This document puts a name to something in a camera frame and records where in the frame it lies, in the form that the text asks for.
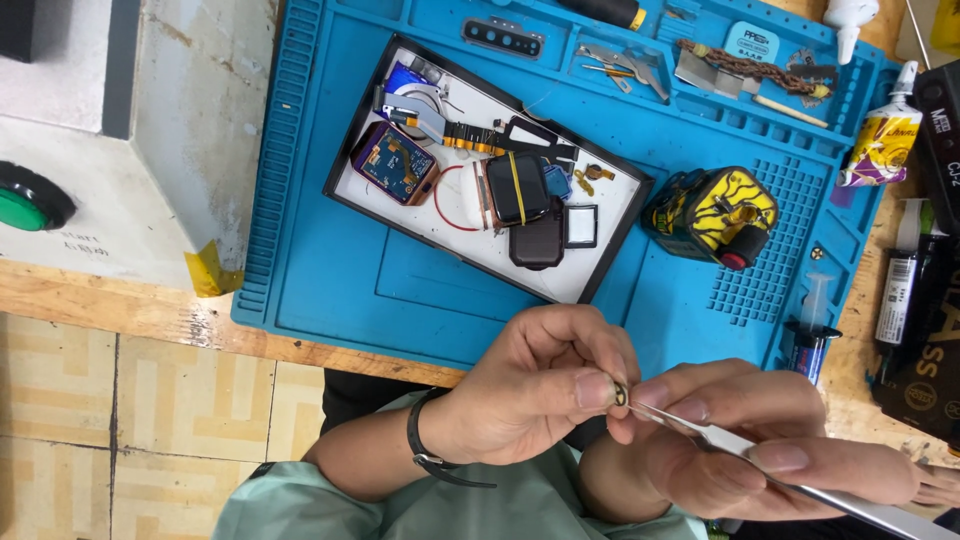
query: red wire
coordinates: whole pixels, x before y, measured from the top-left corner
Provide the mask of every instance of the red wire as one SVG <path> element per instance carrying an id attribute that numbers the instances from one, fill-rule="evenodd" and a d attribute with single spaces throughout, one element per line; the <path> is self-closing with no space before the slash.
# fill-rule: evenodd
<path id="1" fill-rule="evenodd" d="M 446 224 L 449 225 L 450 227 L 452 227 L 452 228 L 454 228 L 454 229 L 458 229 L 458 230 L 460 230 L 460 231 L 467 231 L 468 233 L 476 233 L 477 231 L 479 231 L 479 229 L 472 229 L 472 228 L 469 228 L 469 227 L 461 227 L 461 226 L 459 226 L 459 225 L 451 222 L 449 219 L 446 219 L 446 216 L 445 216 L 444 213 L 440 210 L 440 202 L 439 202 L 438 199 L 437 199 L 437 192 L 440 190 L 440 180 L 444 177 L 444 175 L 445 175 L 448 171 L 451 171 L 451 170 L 453 170 L 453 169 L 462 169 L 462 168 L 464 168 L 463 165 L 450 165 L 449 167 L 447 167 L 446 169 L 444 169 L 443 171 L 440 172 L 440 178 L 437 179 L 437 185 L 434 185 L 434 186 L 433 186 L 433 206 L 434 206 L 434 207 L 437 207 L 437 213 L 440 215 L 440 218 L 443 219 L 443 220 L 446 222 Z"/>

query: green shirt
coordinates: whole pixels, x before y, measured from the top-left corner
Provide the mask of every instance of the green shirt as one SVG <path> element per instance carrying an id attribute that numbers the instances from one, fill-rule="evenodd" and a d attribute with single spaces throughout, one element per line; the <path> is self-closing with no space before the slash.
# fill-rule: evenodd
<path id="1" fill-rule="evenodd" d="M 419 394 L 385 409 L 408 406 Z M 643 524 L 612 525 L 585 517 L 576 491 L 579 453 L 560 443 L 521 463 L 482 463 L 454 471 L 494 489 L 417 480 L 380 503 L 337 489 L 315 465 L 265 463 L 224 506 L 213 540 L 707 540 L 702 521 L 672 507 Z"/>

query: wrist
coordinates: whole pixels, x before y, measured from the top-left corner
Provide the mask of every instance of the wrist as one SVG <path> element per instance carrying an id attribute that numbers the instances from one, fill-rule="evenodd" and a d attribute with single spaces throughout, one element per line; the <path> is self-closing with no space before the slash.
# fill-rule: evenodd
<path id="1" fill-rule="evenodd" d="M 441 396 L 423 404 L 417 423 L 420 442 L 432 455 L 447 463 L 467 465 L 475 461 L 464 452 L 457 441 L 458 432 L 449 414 L 449 399 Z"/>

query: floor tile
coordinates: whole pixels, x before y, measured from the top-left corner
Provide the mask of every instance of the floor tile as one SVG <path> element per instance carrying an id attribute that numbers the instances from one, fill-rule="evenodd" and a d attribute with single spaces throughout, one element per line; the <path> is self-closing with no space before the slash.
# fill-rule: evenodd
<path id="1" fill-rule="evenodd" d="M 121 452 L 113 488 L 112 537 L 201 540 L 230 493 L 258 463 Z"/>
<path id="2" fill-rule="evenodd" d="M 0 434 L 108 447 L 115 342 L 0 313 Z"/>
<path id="3" fill-rule="evenodd" d="M 276 363 L 267 461 L 297 461 L 320 436 L 324 368 Z"/>
<path id="4" fill-rule="evenodd" d="M 276 362 L 120 337 L 120 448 L 262 462 Z"/>
<path id="5" fill-rule="evenodd" d="M 107 540 L 110 452 L 0 437 L 0 539 Z"/>

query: tweezers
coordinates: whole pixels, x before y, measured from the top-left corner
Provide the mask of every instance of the tweezers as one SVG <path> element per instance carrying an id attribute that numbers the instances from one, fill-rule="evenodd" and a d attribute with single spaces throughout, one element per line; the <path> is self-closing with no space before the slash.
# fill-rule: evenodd
<path id="1" fill-rule="evenodd" d="M 638 414 L 642 414 L 684 435 L 690 436 L 689 433 L 684 432 L 685 430 L 694 431 L 702 443 L 706 443 L 706 446 L 721 452 L 726 452 L 727 454 L 736 455 L 747 461 L 750 461 L 750 449 L 756 446 L 756 443 L 736 433 L 724 430 L 723 428 L 717 426 L 698 426 L 692 422 L 687 422 L 683 418 L 640 402 L 630 402 L 627 407 L 630 410 L 636 411 Z M 866 499 L 861 499 L 845 491 L 817 489 L 805 485 L 792 485 L 776 481 L 770 477 L 767 477 L 767 479 L 778 485 L 802 493 L 814 501 L 832 506 L 841 512 L 863 520 L 875 527 L 882 528 L 891 534 L 896 534 L 906 540 L 960 540 L 960 535 L 935 525 L 933 522 L 929 522 L 920 516 L 897 508 L 896 506 L 871 503 Z"/>

